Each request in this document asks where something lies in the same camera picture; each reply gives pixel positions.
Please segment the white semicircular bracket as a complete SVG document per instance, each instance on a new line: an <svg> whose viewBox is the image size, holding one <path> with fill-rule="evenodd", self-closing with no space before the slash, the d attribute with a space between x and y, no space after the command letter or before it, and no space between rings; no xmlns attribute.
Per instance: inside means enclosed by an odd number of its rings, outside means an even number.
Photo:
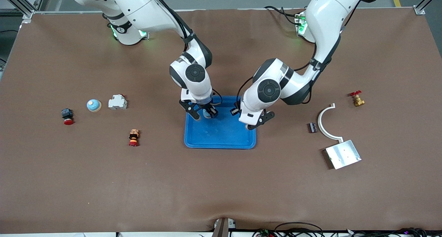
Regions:
<svg viewBox="0 0 442 237"><path fill-rule="evenodd" d="M344 138L343 138L342 136L334 136L334 135L330 134L330 133L325 129L325 127L324 127L324 125L323 125L323 116L324 116L325 112L328 111L328 110L331 110L331 109L335 109L335 108L336 108L336 104L335 104L335 103L332 103L332 104L330 104L329 107L323 109L323 110L319 113L319 116L318 116L318 119L317 119L318 128L319 128L319 130L321 131L321 133L322 133L324 136L326 136L327 138L332 139L332 140L336 140L336 141L338 141L338 143L343 143L343 142L344 142Z"/></svg>

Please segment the aluminium frame post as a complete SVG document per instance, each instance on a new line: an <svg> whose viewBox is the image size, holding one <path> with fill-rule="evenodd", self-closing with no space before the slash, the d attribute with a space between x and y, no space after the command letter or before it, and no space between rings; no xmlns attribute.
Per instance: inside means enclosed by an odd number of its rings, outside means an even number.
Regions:
<svg viewBox="0 0 442 237"><path fill-rule="evenodd" d="M414 5L414 11L416 15L425 15L425 8L432 2L433 0L422 0L417 5Z"/></svg>
<svg viewBox="0 0 442 237"><path fill-rule="evenodd" d="M0 16L19 16L30 20L40 11L43 0L0 0Z"/></svg>

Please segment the aluminium plate module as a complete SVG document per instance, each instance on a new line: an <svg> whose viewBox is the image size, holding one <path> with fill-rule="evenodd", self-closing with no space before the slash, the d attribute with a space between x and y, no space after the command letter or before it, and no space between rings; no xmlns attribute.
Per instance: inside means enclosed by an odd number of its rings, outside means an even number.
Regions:
<svg viewBox="0 0 442 237"><path fill-rule="evenodd" d="M330 146L325 149L334 169L340 169L362 160L352 140Z"/></svg>

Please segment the white circuit breaker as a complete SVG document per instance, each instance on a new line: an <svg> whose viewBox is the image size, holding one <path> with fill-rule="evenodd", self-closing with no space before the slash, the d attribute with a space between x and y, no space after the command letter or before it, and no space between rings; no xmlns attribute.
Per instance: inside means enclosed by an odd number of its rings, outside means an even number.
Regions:
<svg viewBox="0 0 442 237"><path fill-rule="evenodd" d="M108 101L108 108L111 110L126 109L127 100L122 94L113 95Z"/></svg>

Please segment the red mushroom push button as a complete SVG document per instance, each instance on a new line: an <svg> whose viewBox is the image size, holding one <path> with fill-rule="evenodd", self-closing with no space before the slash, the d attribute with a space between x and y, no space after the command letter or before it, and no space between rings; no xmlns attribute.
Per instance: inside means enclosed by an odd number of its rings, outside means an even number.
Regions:
<svg viewBox="0 0 442 237"><path fill-rule="evenodd" d="M69 108L65 108L61 111L61 117L64 119L65 125L73 125L73 112Z"/></svg>

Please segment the blue plastic tray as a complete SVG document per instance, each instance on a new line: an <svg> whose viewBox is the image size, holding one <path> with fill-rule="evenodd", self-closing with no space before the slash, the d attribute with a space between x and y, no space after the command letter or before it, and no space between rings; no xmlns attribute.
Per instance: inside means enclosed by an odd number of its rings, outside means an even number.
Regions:
<svg viewBox="0 0 442 237"><path fill-rule="evenodd" d="M256 145L256 130L247 130L232 116L235 96L222 96L222 103L215 108L219 114L214 119L200 116L198 121L186 115L184 143L189 148L203 149L252 149Z"/></svg>

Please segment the grey metal mount bracket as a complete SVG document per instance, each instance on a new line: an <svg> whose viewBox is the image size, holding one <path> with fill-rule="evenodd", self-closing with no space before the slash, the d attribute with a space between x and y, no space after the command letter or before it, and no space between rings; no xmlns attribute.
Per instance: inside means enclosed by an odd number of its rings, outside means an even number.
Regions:
<svg viewBox="0 0 442 237"><path fill-rule="evenodd" d="M233 237L236 230L236 221L231 218L219 218L215 221L212 237Z"/></svg>

